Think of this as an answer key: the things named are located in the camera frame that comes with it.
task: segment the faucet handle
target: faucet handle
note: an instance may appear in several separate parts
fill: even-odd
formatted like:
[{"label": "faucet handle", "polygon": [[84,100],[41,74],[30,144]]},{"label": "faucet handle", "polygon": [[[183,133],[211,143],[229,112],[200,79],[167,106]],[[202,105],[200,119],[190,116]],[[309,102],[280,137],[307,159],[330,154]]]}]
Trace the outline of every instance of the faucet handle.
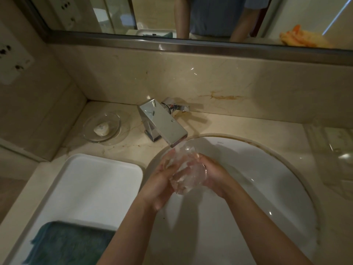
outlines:
[{"label": "faucet handle", "polygon": [[162,106],[169,110],[169,113],[172,114],[175,110],[182,111],[182,112],[189,112],[189,106],[187,104],[182,104],[180,102],[175,102],[173,98],[166,98],[162,102]]}]

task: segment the wall socket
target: wall socket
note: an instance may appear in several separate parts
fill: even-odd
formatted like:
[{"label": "wall socket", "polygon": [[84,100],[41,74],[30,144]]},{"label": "wall socket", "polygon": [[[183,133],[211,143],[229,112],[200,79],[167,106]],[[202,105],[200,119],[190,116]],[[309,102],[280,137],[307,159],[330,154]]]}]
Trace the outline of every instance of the wall socket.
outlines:
[{"label": "wall socket", "polygon": [[48,0],[65,30],[71,30],[81,20],[81,14],[74,0]]},{"label": "wall socket", "polygon": [[33,62],[34,58],[0,21],[0,82],[11,84]]}]

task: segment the soap bar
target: soap bar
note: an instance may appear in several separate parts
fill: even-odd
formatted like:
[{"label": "soap bar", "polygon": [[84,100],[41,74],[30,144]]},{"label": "soap bar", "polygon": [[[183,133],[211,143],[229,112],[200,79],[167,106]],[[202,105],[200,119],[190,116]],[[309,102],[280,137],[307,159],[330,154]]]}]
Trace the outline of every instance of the soap bar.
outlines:
[{"label": "soap bar", "polygon": [[107,122],[103,122],[97,125],[93,131],[100,137],[104,137],[109,133],[109,124]]}]

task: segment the blue shirt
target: blue shirt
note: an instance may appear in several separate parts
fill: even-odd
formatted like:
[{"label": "blue shirt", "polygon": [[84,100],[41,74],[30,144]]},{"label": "blue shirt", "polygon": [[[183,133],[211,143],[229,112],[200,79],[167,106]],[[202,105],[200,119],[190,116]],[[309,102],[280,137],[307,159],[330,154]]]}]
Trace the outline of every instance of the blue shirt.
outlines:
[{"label": "blue shirt", "polygon": [[231,36],[244,7],[262,9],[269,0],[191,0],[190,32]]}]

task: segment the bathroom sink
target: bathroom sink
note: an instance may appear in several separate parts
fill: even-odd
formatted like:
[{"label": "bathroom sink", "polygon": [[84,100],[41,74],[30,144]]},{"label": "bathroom sink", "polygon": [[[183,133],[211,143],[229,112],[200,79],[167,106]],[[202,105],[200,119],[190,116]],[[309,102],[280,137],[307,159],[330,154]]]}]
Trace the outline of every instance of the bathroom sink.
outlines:
[{"label": "bathroom sink", "polygon": [[[299,179],[277,158],[231,138],[192,139],[222,164],[260,208],[310,259],[317,246],[317,216]],[[144,182],[161,157],[149,164]],[[255,264],[226,202],[206,187],[173,194],[157,214],[149,242],[151,264]]]}]

